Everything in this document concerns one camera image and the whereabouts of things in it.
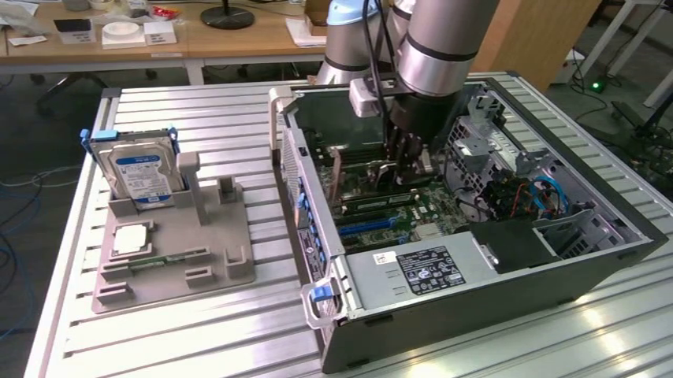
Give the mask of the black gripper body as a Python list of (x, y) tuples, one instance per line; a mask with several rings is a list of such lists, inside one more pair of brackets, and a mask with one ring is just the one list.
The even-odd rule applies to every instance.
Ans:
[(415, 93), (397, 95), (389, 113), (392, 125), (430, 143), (447, 123), (456, 101), (458, 92), (443, 97)]

